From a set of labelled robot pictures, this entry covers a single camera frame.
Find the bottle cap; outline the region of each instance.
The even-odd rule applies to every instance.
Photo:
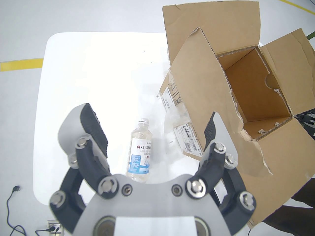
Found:
[[[141,118],[140,121],[139,121],[139,123],[147,123],[147,124],[149,124],[149,119],[147,119],[147,118]]]

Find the open cardboard box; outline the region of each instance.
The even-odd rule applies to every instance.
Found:
[[[258,47],[255,1],[172,5],[163,14],[171,68],[160,93],[168,110],[189,116],[174,126],[179,144],[200,159],[212,112],[221,115],[257,200],[252,227],[315,173],[315,142],[294,118],[315,108],[313,48],[301,29]]]

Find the black cable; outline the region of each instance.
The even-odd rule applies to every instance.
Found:
[[[37,236],[40,236],[37,232],[45,232],[46,230],[36,230],[35,233]]]
[[[55,236],[56,236],[56,233],[59,231],[59,227],[57,227],[56,231],[55,231]]]
[[[37,236],[40,236],[37,232],[53,232],[56,229],[55,226],[51,226],[49,229],[45,229],[45,230],[36,230],[35,233]]]
[[[9,215],[10,215],[9,200],[11,199],[11,197],[12,197],[12,195],[13,195],[14,192],[19,191],[19,188],[20,188],[19,186],[15,186],[15,187],[12,189],[12,193],[11,193],[10,197],[8,198],[8,200],[7,200],[7,210],[8,210],[7,224],[13,229],[10,235],[12,235],[14,231],[17,231],[17,232],[23,234],[24,236],[27,236],[27,235],[26,235],[26,231],[25,231],[25,229],[24,229],[24,227],[23,227],[22,225],[17,225],[17,226],[15,226],[15,227],[13,227],[13,226],[10,224],[10,222],[9,222]],[[16,229],[17,227],[21,227],[23,231],[17,230],[17,229]]]
[[[15,226],[15,227],[13,228],[13,230],[11,231],[10,236],[14,233],[14,231],[17,231],[17,232],[18,232],[18,230],[16,229],[17,227],[21,227],[22,229],[24,229],[22,226],[17,225],[17,226]]]

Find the bottle label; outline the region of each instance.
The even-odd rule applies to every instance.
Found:
[[[151,141],[146,139],[132,139],[128,172],[147,174],[150,167]]]

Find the cardboard flap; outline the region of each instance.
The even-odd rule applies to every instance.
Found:
[[[171,72],[201,146],[205,147],[204,131],[216,111],[237,149],[237,169],[251,176],[270,175],[259,144],[243,129],[225,73],[200,28],[185,41]]]
[[[302,29],[261,51],[294,115],[315,108],[315,55]]]
[[[163,7],[170,63],[186,38],[201,27],[216,55],[257,46],[260,14],[257,1],[212,1]]]
[[[274,130],[259,143],[273,176],[241,174],[246,189],[257,201],[250,220],[252,226],[280,208],[315,173],[315,141],[296,119]]]

